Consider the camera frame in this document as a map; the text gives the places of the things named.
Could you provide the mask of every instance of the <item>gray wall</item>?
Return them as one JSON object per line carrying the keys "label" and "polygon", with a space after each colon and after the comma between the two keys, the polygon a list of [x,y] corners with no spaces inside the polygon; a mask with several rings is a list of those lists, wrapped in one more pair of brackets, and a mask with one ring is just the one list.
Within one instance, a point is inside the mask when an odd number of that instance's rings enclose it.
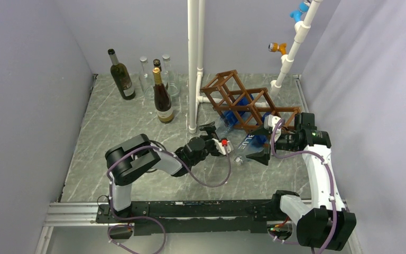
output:
{"label": "gray wall", "polygon": [[[289,13],[301,0],[207,0],[204,68],[206,73],[237,69],[247,73],[278,73],[280,54],[268,52],[270,42],[293,43]],[[108,48],[114,48],[130,72],[170,54],[174,67],[188,72],[187,1],[184,0],[57,0],[94,73],[109,72]],[[336,0],[323,1],[291,73],[302,73],[328,24]]]}
{"label": "gray wall", "polygon": [[406,253],[406,1],[342,0],[303,90],[364,253]]}
{"label": "gray wall", "polygon": [[0,253],[33,253],[91,71],[53,0],[0,0]]}

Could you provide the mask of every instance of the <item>blue pipe fitting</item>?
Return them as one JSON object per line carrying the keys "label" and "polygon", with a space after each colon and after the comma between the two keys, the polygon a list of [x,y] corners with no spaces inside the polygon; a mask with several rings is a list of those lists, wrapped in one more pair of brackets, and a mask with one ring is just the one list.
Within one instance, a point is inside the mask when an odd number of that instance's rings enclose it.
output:
{"label": "blue pipe fitting", "polygon": [[301,16],[309,10],[309,1],[301,2],[298,9],[290,13],[290,17],[295,20],[295,23],[301,21]]}

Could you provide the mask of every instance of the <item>brown wine bottle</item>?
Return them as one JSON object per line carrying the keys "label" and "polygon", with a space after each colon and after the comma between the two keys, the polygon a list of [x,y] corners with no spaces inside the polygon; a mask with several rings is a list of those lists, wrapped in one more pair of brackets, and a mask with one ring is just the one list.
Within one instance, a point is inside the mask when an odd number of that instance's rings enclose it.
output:
{"label": "brown wine bottle", "polygon": [[116,83],[119,93],[123,99],[133,99],[136,96],[136,93],[134,91],[134,86],[132,84],[132,80],[130,79],[130,75],[128,74],[127,67],[117,60],[114,49],[108,49],[108,55],[111,58],[111,63],[113,63],[110,69],[111,76]]}
{"label": "brown wine bottle", "polygon": [[160,69],[162,81],[165,81],[165,89],[169,90],[169,81],[166,79],[166,76],[163,75],[162,68],[161,68],[161,61],[159,59],[153,60],[153,66]]}
{"label": "brown wine bottle", "polygon": [[155,107],[156,114],[162,123],[172,122],[174,115],[172,110],[172,101],[161,79],[161,71],[159,68],[153,69],[153,77],[155,79]]}

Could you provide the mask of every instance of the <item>marble floor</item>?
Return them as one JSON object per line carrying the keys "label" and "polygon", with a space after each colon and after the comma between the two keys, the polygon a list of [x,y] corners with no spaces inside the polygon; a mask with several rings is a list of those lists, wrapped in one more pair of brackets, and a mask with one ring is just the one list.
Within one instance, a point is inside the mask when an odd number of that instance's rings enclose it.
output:
{"label": "marble floor", "polygon": [[[205,74],[202,86],[214,74]],[[246,88],[269,87],[277,75],[239,74]],[[199,135],[191,135],[186,128],[188,120],[187,76],[179,76],[181,94],[173,101],[175,119],[169,124],[159,122],[153,101],[142,96],[139,79],[132,75],[136,98],[124,101],[111,77],[99,75],[92,92],[82,123],[80,136],[63,188],[62,202],[93,202],[102,194],[108,194],[108,179],[105,175],[105,152],[140,133],[162,142],[168,150],[183,146]],[[228,82],[230,89],[234,80]],[[302,106],[298,89],[291,77],[287,77],[275,100],[277,106]],[[209,103],[199,106],[197,124],[206,124],[219,119]],[[245,137],[245,132],[235,130],[228,139],[236,147]],[[232,164],[232,175],[227,184],[219,188],[199,185],[189,174],[175,178],[162,171],[144,174],[133,184],[132,200],[218,200],[271,198],[277,189],[295,191],[302,198],[310,198],[310,186],[306,166],[301,156],[286,160],[272,158],[269,166],[250,161],[239,166]],[[192,172],[209,184],[220,183],[227,174],[227,158],[208,156],[192,168]]]}

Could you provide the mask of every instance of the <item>metal frame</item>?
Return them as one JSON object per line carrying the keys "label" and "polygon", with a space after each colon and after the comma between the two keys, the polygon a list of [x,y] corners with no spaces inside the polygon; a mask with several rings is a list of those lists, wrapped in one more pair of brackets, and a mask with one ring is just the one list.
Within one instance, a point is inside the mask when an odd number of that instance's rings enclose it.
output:
{"label": "metal frame", "polygon": [[306,103],[306,98],[304,97],[304,93],[302,92],[302,87],[301,87],[301,74],[295,74],[293,75],[293,83],[298,89],[298,94],[300,96],[300,99],[302,101],[302,109],[301,111],[309,113],[309,108],[307,107]]}
{"label": "metal frame", "polygon": [[[310,199],[303,199],[310,206]],[[35,254],[46,254],[52,232],[56,226],[112,226],[119,223],[96,223],[98,205],[94,202],[83,203],[51,203],[43,224]],[[267,221],[268,225],[282,223],[282,221]]]}

